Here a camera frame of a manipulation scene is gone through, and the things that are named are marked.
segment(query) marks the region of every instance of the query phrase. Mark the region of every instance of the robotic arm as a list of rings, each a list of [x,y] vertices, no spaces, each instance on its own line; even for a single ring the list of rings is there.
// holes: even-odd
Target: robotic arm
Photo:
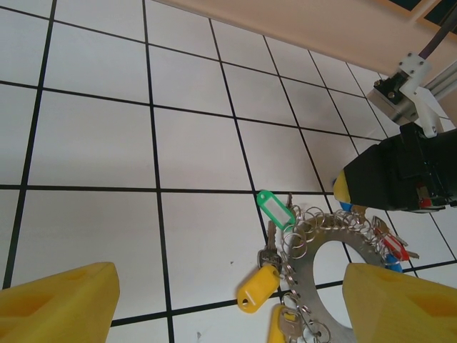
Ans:
[[[434,212],[457,207],[457,129],[443,132],[438,103],[457,88],[457,61],[426,88],[420,86],[431,65],[426,58],[457,25],[457,8],[420,53],[409,53],[397,72],[374,84],[368,95],[400,134],[371,146],[337,178],[335,197],[385,210]],[[414,123],[419,118],[421,126]]]

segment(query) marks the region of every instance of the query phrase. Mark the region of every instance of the black grout line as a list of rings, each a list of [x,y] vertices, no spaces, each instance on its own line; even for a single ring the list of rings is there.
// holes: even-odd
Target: black grout line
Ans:
[[[316,285],[316,288],[325,289],[325,288],[331,288],[331,287],[335,287],[335,286],[341,286],[342,284],[343,284],[343,281],[328,282],[325,284],[318,284],[318,285]],[[288,290],[288,289],[280,291],[280,292],[275,292],[269,297],[269,299],[282,298],[282,296],[288,292],[290,292],[290,290]],[[211,309],[221,309],[224,307],[235,306],[236,304],[237,304],[237,300],[231,299],[231,300],[226,300],[226,301],[222,301],[222,302],[214,302],[214,303],[210,303],[210,304],[196,305],[196,306],[192,306],[192,307],[184,307],[182,309],[172,309],[171,316],[174,317],[174,316],[180,316],[182,314],[190,314],[190,313],[195,313],[195,312],[208,311]],[[115,319],[111,322],[111,327],[119,327],[122,325],[135,324],[135,323],[139,323],[139,322],[146,322],[149,320],[166,318],[168,315],[169,315],[169,313],[167,311],[162,311],[162,312],[157,312],[157,313],[152,313],[152,314],[142,314],[140,316],[135,316],[135,317]]]
[[[7,86],[30,88],[30,89],[37,89],[38,88],[38,86],[32,86],[31,84],[18,84],[17,82],[2,81],[2,80],[0,80],[0,84],[5,84]]]
[[[447,262],[439,262],[435,264],[429,264],[426,266],[420,266],[420,267],[412,267],[412,268],[406,268],[404,269],[403,272],[415,272],[416,270],[426,270],[426,269],[431,269],[431,268],[437,268],[437,267],[444,267],[452,264],[457,264],[457,261],[447,261]],[[317,284],[316,288],[317,289],[325,289],[325,288],[331,288],[331,287],[336,287],[336,286],[341,286],[343,284],[343,281],[335,281],[335,282],[327,282],[325,284]],[[289,290],[283,290],[280,292],[275,292],[270,296],[270,299],[272,298],[281,298],[285,293],[290,292]],[[222,307],[229,307],[229,306],[234,306],[236,305],[237,301],[236,299],[232,300],[226,300],[223,302],[215,302],[211,304],[204,304],[204,305],[197,305],[193,307],[186,307],[183,309],[172,309],[171,310],[171,316],[177,316],[180,314],[190,314],[194,312],[201,312],[201,311],[206,311],[209,309],[220,309]],[[145,314],[141,316],[135,316],[135,317],[128,317],[128,318],[123,318],[123,319],[115,319],[112,323],[112,327],[117,327],[121,325],[126,325],[126,324],[133,324],[133,323],[138,323],[138,322],[144,322],[148,320],[153,320],[153,319],[160,319],[160,318],[165,318],[167,317],[167,312],[157,312],[153,314]]]
[[[236,64],[236,63],[231,63],[231,62],[227,62],[227,61],[222,61],[223,64],[226,64],[228,66],[237,66],[238,68],[242,68],[242,69],[247,69],[247,70],[252,70],[252,71],[257,71],[259,73],[262,73],[262,74],[267,74],[267,75],[271,75],[271,76],[278,76],[276,75],[275,73],[271,73],[269,71],[264,71],[264,70],[260,70],[260,69],[255,69],[255,68],[251,68],[250,66],[242,66],[240,64]]]
[[[15,189],[25,188],[34,191],[80,191],[80,192],[143,192],[154,193],[158,192],[157,188],[148,187],[100,187],[100,186],[49,186],[49,185],[27,185],[21,187],[18,184],[0,184],[0,189]],[[255,194],[260,190],[252,189],[187,189],[187,188],[160,188],[161,193],[206,193],[206,194]],[[296,195],[326,195],[333,194],[330,192],[308,192],[308,191],[272,191],[274,194],[289,194],[290,192]]]
[[[27,143],[26,157],[24,160],[24,169],[22,171],[21,187],[19,189],[19,198],[17,202],[16,214],[14,217],[13,232],[11,233],[11,243],[9,245],[8,259],[5,268],[5,276],[3,281],[4,289],[11,286],[11,279],[13,277],[14,261],[16,259],[17,246],[19,243],[19,232],[21,231],[22,214],[24,212],[24,205],[26,201],[26,186],[27,182],[29,181],[31,156],[34,150],[36,127],[38,125],[41,96],[43,94],[44,76],[46,74],[46,65],[48,63],[49,47],[51,46],[52,27],[54,25],[54,16],[56,14],[56,2],[57,0],[52,1],[51,13],[48,22],[48,31],[46,33],[46,41],[44,44],[43,59],[41,60],[41,69],[38,86],[36,89],[34,113],[31,119],[29,140]]]
[[[173,111],[182,111],[182,112],[190,112],[190,113],[196,113],[196,114],[205,114],[207,116],[218,116],[221,118],[227,118],[227,119],[233,119],[233,116],[230,116],[228,114],[217,114],[217,113],[211,113],[211,112],[205,112],[205,111],[198,111],[195,109],[182,109],[178,107],[172,107],[172,106],[163,106],[163,105],[154,105],[154,107],[158,109],[168,109],[168,110],[173,110]],[[275,126],[282,126],[282,127],[290,127],[291,129],[297,129],[296,125],[290,125],[290,124],[282,124],[282,123],[276,123],[273,121],[265,121],[265,120],[260,120],[260,119],[252,119],[252,118],[244,118],[244,117],[236,117],[238,120],[241,121],[251,121],[253,123],[260,123],[260,124],[268,124],[268,125],[275,125]],[[305,130],[305,131],[314,131],[314,132],[321,132],[323,134],[335,134],[337,136],[352,136],[355,138],[361,138],[361,139],[368,139],[371,141],[382,141],[382,139],[376,139],[376,138],[371,138],[371,137],[363,137],[363,136],[354,136],[350,134],[343,134],[341,132],[333,132],[333,131],[326,131],[326,130],[320,130],[320,129],[313,129],[311,127],[304,127],[304,126],[299,126],[299,129]]]
[[[313,58],[312,53],[311,53],[310,51],[308,51],[308,53],[309,53],[309,56],[311,57],[311,60],[313,61],[314,66],[316,67],[317,72],[319,73],[319,76],[321,77],[321,80],[322,80],[322,82],[323,82],[323,85],[324,85],[324,86],[326,87],[326,89],[327,89],[328,96],[330,97],[331,102],[333,103],[333,106],[335,107],[336,113],[338,113],[338,115],[339,115],[339,117],[340,117],[340,120],[341,120],[341,122],[343,123],[344,129],[345,129],[346,132],[348,133],[348,137],[349,137],[349,139],[351,140],[351,143],[352,143],[352,145],[353,145],[353,147],[354,147],[354,150],[356,151],[356,154],[357,154],[358,152],[357,152],[356,144],[354,143],[354,140],[352,139],[351,134],[349,133],[348,127],[346,126],[346,123],[344,122],[343,117],[341,116],[340,110],[339,110],[338,107],[336,106],[336,103],[335,103],[335,101],[333,100],[333,97],[331,96],[330,90],[329,90],[329,88],[327,87],[327,83],[326,83],[326,81],[323,79],[321,70],[319,70],[319,68],[317,67],[317,63],[316,63],[316,61],[314,61],[314,58]],[[330,202],[328,201],[327,197],[326,197],[326,201],[327,201],[328,208],[331,210]],[[346,246],[345,243],[342,243],[342,245],[343,245],[344,252],[346,253],[346,257],[347,257],[348,260],[349,260],[349,263],[352,263],[352,259],[351,259],[351,255],[349,255],[348,247]]]
[[[121,319],[115,319],[111,322],[111,327],[120,327],[121,325],[135,324],[146,322],[149,320],[166,318],[168,315],[167,311],[157,312],[152,314],[142,314],[141,316],[127,317]]]
[[[219,60],[219,64],[221,66],[222,77],[224,79],[224,84],[225,84],[226,91],[227,91],[228,102],[230,103],[231,113],[233,114],[233,122],[235,124],[236,133],[238,134],[238,140],[240,142],[241,153],[243,154],[244,164],[246,165],[246,171],[248,173],[249,183],[251,184],[251,190],[253,192],[255,192],[256,191],[256,187],[254,186],[254,181],[253,181],[251,169],[249,168],[248,156],[246,154],[246,150],[244,149],[243,138],[241,137],[241,130],[240,130],[240,126],[238,124],[238,118],[236,117],[235,107],[233,106],[233,101],[232,101],[232,98],[231,98],[231,95],[230,95],[229,83],[227,82],[226,72],[224,70],[224,64],[222,63],[222,60],[221,60],[221,52],[219,51],[219,46],[217,44],[216,34],[215,34],[214,28],[213,28],[213,23],[212,23],[211,19],[208,19],[208,21],[209,21],[209,26],[211,27],[211,33],[213,35],[214,45],[216,47],[216,53],[217,53],[217,57],[218,57],[218,60]],[[256,201],[256,194],[255,193],[253,194],[253,200],[254,200],[254,204],[256,205],[257,214],[258,214],[258,220],[260,221],[263,238],[264,238],[265,244],[266,244],[266,242],[268,240],[268,236],[266,234],[266,228],[265,228],[265,224],[263,222],[263,217],[262,217],[262,213],[261,213],[260,207],[258,206],[257,201]]]
[[[15,190],[20,190],[21,185],[19,184],[0,184],[0,189],[5,190],[5,189],[15,189]]]
[[[440,227],[439,227],[438,224],[436,223],[435,218],[433,218],[433,216],[431,215],[431,213],[430,213],[430,217],[431,217],[431,220],[433,220],[433,223],[435,224],[436,228],[438,229],[438,231],[439,231],[441,237],[443,237],[443,240],[444,240],[444,242],[446,243],[446,246],[448,247],[449,251],[451,252],[452,257],[453,257],[455,260],[457,260],[457,259],[456,259],[456,255],[455,255],[454,252],[452,251],[451,246],[449,245],[448,241],[447,241],[446,238],[444,237],[443,232],[441,232]]]
[[[165,292],[165,306],[166,306],[166,322],[169,331],[169,343],[174,343],[174,328],[173,328],[173,317],[171,316],[171,291],[170,291],[170,280],[169,280],[169,268],[168,260],[166,256],[166,242],[165,242],[165,226],[164,226],[164,211],[162,207],[162,195],[160,187],[160,175],[159,175],[159,152],[157,149],[157,135],[156,135],[156,123],[154,118],[154,98],[152,94],[152,75],[151,75],[151,60],[149,56],[149,39],[148,39],[148,24],[146,15],[146,0],[142,0],[143,6],[143,21],[144,21],[144,48],[146,52],[146,70],[148,77],[148,88],[149,88],[149,110],[151,112],[151,133],[152,133],[152,148],[154,153],[154,174],[156,177],[156,188],[157,188],[157,212],[159,216],[159,233],[160,233],[160,247],[162,255],[162,271],[164,274],[164,292]]]
[[[301,140],[303,141],[303,144],[305,145],[306,152],[308,153],[309,160],[310,160],[310,162],[311,162],[311,165],[313,166],[314,173],[316,174],[316,178],[317,178],[317,180],[318,180],[319,186],[321,187],[322,191],[325,192],[325,188],[324,188],[324,186],[323,186],[321,177],[319,176],[319,173],[318,173],[316,164],[314,163],[313,157],[311,156],[311,150],[309,149],[308,144],[306,143],[305,136],[303,135],[302,130],[300,130],[300,123],[298,122],[298,118],[297,118],[296,113],[295,113],[295,111],[294,111],[294,109],[293,109],[291,100],[290,100],[289,97],[288,97],[288,93],[287,93],[286,87],[284,86],[283,79],[281,78],[281,75],[279,74],[278,66],[276,65],[276,62],[275,62],[274,57],[273,57],[273,53],[272,53],[271,50],[270,50],[270,46],[268,45],[268,42],[267,42],[265,36],[263,36],[263,40],[265,41],[266,48],[268,49],[268,52],[269,52],[269,54],[270,54],[271,60],[272,60],[273,65],[274,65],[274,69],[276,70],[276,76],[279,78],[279,81],[281,82],[281,86],[283,87],[284,94],[286,95],[288,105],[289,105],[289,107],[291,108],[293,117],[294,117],[295,122],[296,122],[296,127],[299,128],[300,135],[301,135]],[[324,197],[324,198],[325,198],[325,200],[326,200],[326,203],[327,203],[328,208],[330,209],[330,203],[328,202],[327,197]],[[346,253],[346,256],[348,257],[349,262],[351,262],[351,257],[349,256],[349,252],[348,252],[348,250],[347,250],[347,248],[346,248],[346,245],[345,245],[344,243],[342,243],[342,245],[343,245],[344,251],[345,251],[345,253]]]
[[[6,84],[9,86],[19,86],[19,87],[24,87],[24,88],[30,88],[30,89],[36,89],[36,86],[32,85],[27,85],[27,84],[17,84],[14,82],[9,82],[9,81],[0,81],[0,84]],[[80,93],[77,91],[65,91],[63,89],[54,89],[54,88],[48,88],[48,87],[43,87],[44,91],[50,91],[54,93],[60,93],[60,94],[68,94],[68,95],[74,95],[74,96],[84,96],[92,99],[100,99],[100,100],[107,100],[107,101],[115,101],[115,102],[121,102],[125,104],[132,104],[132,105],[140,105],[140,106],[150,106],[149,103],[146,102],[140,102],[140,101],[132,101],[132,100],[127,100],[127,99],[117,99],[117,98],[111,98],[109,96],[101,96],[101,95],[95,95],[95,94],[87,94],[87,93]],[[218,113],[211,113],[211,112],[206,112],[206,111],[199,111],[195,109],[182,109],[179,107],[172,107],[172,106],[164,106],[164,105],[157,105],[153,104],[153,107],[157,109],[168,109],[172,111],[182,111],[182,112],[189,112],[189,113],[195,113],[195,114],[204,114],[207,116],[217,116],[221,118],[227,118],[227,119],[233,119],[233,116],[228,115],[228,114],[218,114]],[[275,123],[272,121],[264,121],[260,119],[251,119],[251,118],[243,118],[243,117],[237,117],[238,120],[241,121],[252,121],[254,123],[260,123],[260,124],[268,124],[268,125],[275,125],[275,126],[283,126],[283,127],[290,127],[292,129],[296,129],[297,126],[290,125],[290,124],[282,124],[282,123]],[[300,126],[299,129],[306,130],[306,131],[314,131],[314,132],[321,132],[324,134],[335,134],[338,136],[352,136],[354,138],[361,138],[361,139],[368,139],[371,141],[381,141],[381,139],[376,139],[376,138],[371,138],[371,137],[363,137],[363,136],[356,136],[356,135],[351,135],[351,134],[344,134],[341,132],[332,132],[332,131],[326,131],[326,130],[320,130],[320,129],[313,129],[311,127],[303,127]]]
[[[153,46],[153,47],[155,47],[155,48],[160,48],[160,49],[163,49],[163,50],[169,50],[169,51],[178,52],[178,53],[184,54],[184,55],[189,55],[189,56],[198,57],[198,58],[200,58],[200,59],[208,59],[209,61],[214,61],[214,62],[218,62],[218,63],[219,63],[219,60],[218,60],[218,59],[214,59],[214,58],[212,58],[212,57],[207,57],[207,56],[204,56],[204,55],[194,54],[194,53],[192,53],[192,52],[187,52],[187,51],[184,51],[184,50],[178,50],[178,49],[174,49],[174,48],[168,48],[167,46],[158,45],[158,44],[152,44],[152,43],[149,43],[149,46]]]
[[[433,263],[433,264],[427,264],[426,266],[419,266],[419,267],[414,267],[414,271],[421,271],[425,269],[431,269],[431,268],[436,268],[436,267],[444,267],[444,266],[449,266],[451,264],[457,264],[456,260],[453,261],[446,261],[446,262],[439,262],[439,263]]]
[[[330,287],[335,287],[335,286],[341,286],[343,284],[343,281],[334,281],[334,282],[327,282],[326,284],[318,284],[316,285],[317,289],[324,289],[324,288],[330,288]]]
[[[110,34],[109,32],[100,31],[100,30],[96,30],[96,29],[91,29],[90,27],[80,26],[80,25],[72,24],[72,23],[69,23],[69,22],[66,22],[66,21],[62,21],[62,20],[54,20],[54,23],[58,23],[58,24],[66,25],[66,26],[71,26],[71,27],[76,27],[77,29],[83,29],[83,30],[86,30],[86,31],[95,32],[96,34],[104,34],[105,36],[111,36],[111,37],[115,37],[115,38],[120,38],[120,39],[123,39],[125,41],[133,41],[135,43],[144,44],[144,41],[139,41],[138,39],[129,38],[129,37],[125,37],[125,36],[119,36],[118,34]]]
[[[157,192],[156,188],[148,187],[99,187],[99,186],[49,186],[40,184],[27,185],[31,191],[80,191],[80,192]]]
[[[306,152],[308,153],[308,157],[310,159],[311,165],[313,166],[314,173],[316,174],[316,178],[318,180],[319,186],[322,189],[322,192],[325,192],[325,188],[323,186],[322,180],[321,180],[321,178],[319,176],[319,173],[317,171],[316,164],[314,163],[313,157],[311,156],[311,151],[309,150],[308,144],[306,143],[305,136],[303,135],[303,132],[300,130],[300,124],[298,122],[298,119],[297,119],[297,116],[295,114],[295,111],[293,110],[292,103],[291,103],[291,100],[288,97],[288,94],[287,94],[287,91],[286,91],[286,87],[284,86],[283,80],[281,79],[281,77],[279,75],[278,67],[277,67],[276,62],[275,62],[275,60],[273,58],[273,54],[271,53],[270,46],[268,45],[268,42],[267,42],[265,36],[263,36],[263,40],[265,41],[266,48],[268,49],[268,52],[270,54],[271,60],[272,60],[273,65],[274,65],[274,68],[276,70],[276,77],[279,78],[279,81],[281,82],[281,86],[282,86],[283,91],[284,91],[284,95],[286,95],[286,99],[287,99],[288,105],[289,105],[289,107],[291,109],[291,112],[293,114],[293,118],[294,118],[294,120],[296,122],[296,128],[298,128],[299,131],[300,131],[301,140],[303,141],[303,145],[305,146]]]
[[[356,76],[355,76],[354,73],[352,72],[352,69],[349,67],[348,62],[344,62],[344,63],[345,63],[346,66],[348,67],[349,72],[351,73],[351,75],[352,75],[352,77],[354,78],[354,80],[356,80],[357,86],[359,87],[360,91],[362,92],[362,94],[364,94],[363,89],[362,89],[362,87],[360,86],[360,84],[359,84],[359,82],[358,82]],[[386,130],[385,130],[384,127],[382,126],[381,121],[379,120],[378,116],[376,116],[376,113],[374,113],[374,109],[373,109],[373,107],[371,107],[370,102],[368,101],[368,99],[366,98],[366,96],[364,96],[364,99],[366,100],[366,103],[367,103],[368,106],[370,107],[371,112],[373,112],[373,115],[374,115],[374,117],[376,118],[376,121],[379,123],[379,126],[381,127],[381,129],[383,130],[384,134],[386,135],[386,138],[388,138],[388,135],[387,135]]]
[[[117,99],[117,98],[111,98],[109,96],[102,96],[102,95],[95,95],[95,94],[79,93],[77,91],[65,91],[63,89],[55,89],[55,88],[48,88],[48,87],[43,87],[43,90],[44,91],[52,91],[54,93],[60,93],[60,94],[68,94],[68,95],[75,95],[75,96],[85,96],[87,98],[93,98],[93,99],[123,102],[125,104],[150,106],[146,102],[132,101],[132,100],[127,100],[127,99]]]
[[[211,112],[199,111],[197,109],[182,109],[180,107],[155,105],[155,104],[154,104],[154,107],[157,108],[157,109],[168,109],[170,111],[179,111],[179,112],[188,112],[188,113],[195,113],[195,114],[204,114],[206,116],[218,116],[218,117],[221,117],[221,118],[233,119],[233,115],[220,114],[220,113],[211,113]]]
[[[39,16],[38,14],[33,14],[33,13],[29,13],[29,12],[19,11],[18,9],[10,9],[9,7],[5,7],[5,6],[0,6],[0,9],[4,9],[4,10],[10,11],[10,12],[16,12],[16,13],[19,13],[19,14],[25,14],[26,16],[32,16],[32,17],[35,17],[35,18],[40,18],[40,19],[44,19],[44,20],[49,20],[49,18],[47,18],[47,17],[45,17],[45,16]]]

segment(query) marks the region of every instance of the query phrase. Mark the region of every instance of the metal key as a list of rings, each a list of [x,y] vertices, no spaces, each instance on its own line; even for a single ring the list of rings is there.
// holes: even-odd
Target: metal key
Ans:
[[[288,209],[292,209],[292,193],[289,193],[287,196],[287,202],[286,202],[286,207]]]
[[[265,248],[259,251],[257,255],[258,267],[262,268],[265,264],[271,264],[281,273],[283,259],[278,255],[276,248],[276,225],[272,221],[268,222],[267,236],[268,240]]]
[[[408,256],[412,259],[419,259],[419,254],[415,253],[415,252],[409,252],[408,250],[406,250],[406,252],[408,253]]]
[[[358,218],[360,219],[360,222],[358,224],[363,224],[366,221],[366,218],[365,218],[366,209],[367,209],[367,207],[365,207],[365,206],[352,205],[351,212],[358,214]]]
[[[397,241],[399,241],[404,247],[408,246],[408,243],[401,237],[397,236],[395,232],[392,232],[391,229],[387,226],[384,220],[377,216],[373,216],[373,225],[375,226],[375,229],[379,231],[382,234],[391,234],[392,236],[395,237]]]
[[[303,334],[303,319],[300,313],[284,307],[279,313],[279,329],[289,343],[296,343]]]

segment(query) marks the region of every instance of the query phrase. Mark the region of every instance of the white bracket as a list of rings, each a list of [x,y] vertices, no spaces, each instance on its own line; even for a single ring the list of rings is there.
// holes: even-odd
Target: white bracket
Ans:
[[[414,103],[426,137],[435,137],[443,132],[440,116],[446,116],[446,113],[432,93],[419,86],[431,70],[430,63],[418,54],[410,52],[401,60],[399,69],[409,76],[399,91]]]

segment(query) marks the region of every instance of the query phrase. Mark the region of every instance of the floor tile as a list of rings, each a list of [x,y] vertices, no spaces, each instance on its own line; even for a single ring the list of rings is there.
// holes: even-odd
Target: floor tile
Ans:
[[[363,95],[345,62],[329,56],[311,52],[328,88]]]
[[[218,58],[208,18],[149,0],[146,15],[150,44]]]
[[[354,66],[353,64],[348,64],[349,69],[352,71],[352,74],[355,76],[358,85],[362,88],[363,94],[365,96],[373,90],[375,81],[380,79],[379,74],[375,71],[371,71],[359,66]]]
[[[421,256],[411,260],[414,266],[454,259],[429,214],[389,212],[389,216],[398,235],[408,242],[408,248]]]
[[[238,124],[256,189],[321,191],[298,129],[247,121]]]
[[[277,76],[224,65],[236,116],[296,125]]]
[[[308,50],[272,38],[266,40],[281,76],[323,86]]]
[[[421,279],[457,288],[457,264],[449,264],[448,266],[418,270],[417,275]]]
[[[242,312],[237,306],[210,309],[173,317],[177,343],[266,342],[271,313],[279,299],[269,299],[254,314]]]
[[[51,13],[51,5],[52,0],[0,0],[0,6],[46,17]]]
[[[448,242],[454,254],[457,254],[457,231],[456,217],[457,209],[448,207],[442,211],[432,214],[436,224],[441,230],[444,239]]]
[[[163,188],[251,189],[233,119],[156,109]]]
[[[333,181],[340,171],[357,157],[347,136],[302,130],[314,164],[326,192],[333,191]]]
[[[58,0],[56,20],[144,41],[141,0]]]
[[[125,342],[168,343],[169,328],[166,323],[166,318],[110,328],[106,343]]]
[[[314,257],[313,273],[316,284],[342,281],[349,260],[341,242],[324,243]]]
[[[149,107],[45,91],[29,183],[154,188]]]
[[[0,191],[0,284],[3,284],[9,244],[13,232],[19,191],[3,189]]]
[[[34,89],[0,85],[0,184],[20,184],[31,118]]]
[[[163,194],[162,204],[173,309],[235,299],[264,247],[253,196]]]
[[[213,21],[213,28],[222,61],[276,73],[260,34],[218,21]]]
[[[352,327],[343,297],[343,287],[335,286],[319,289],[318,294],[323,305],[332,317],[345,327]]]
[[[365,99],[339,91],[330,91],[330,94],[350,134],[377,139],[386,138],[386,134]]]
[[[378,117],[387,136],[392,137],[400,134],[400,126],[398,124],[391,121],[380,109],[378,109],[378,107],[374,106],[372,102],[368,102],[368,104],[374,110],[374,114]]]
[[[44,86],[147,103],[146,70],[144,44],[54,24]]]
[[[220,63],[153,46],[154,103],[232,115]]]
[[[38,84],[48,21],[0,9],[0,80]]]
[[[346,133],[325,88],[288,79],[283,83],[301,127]]]
[[[357,152],[361,154],[365,150],[367,150],[370,146],[379,144],[379,141],[372,141],[371,139],[363,139],[363,138],[352,138],[354,144],[356,145]]]
[[[27,192],[13,285],[102,261],[119,275],[114,319],[165,310],[155,193]]]

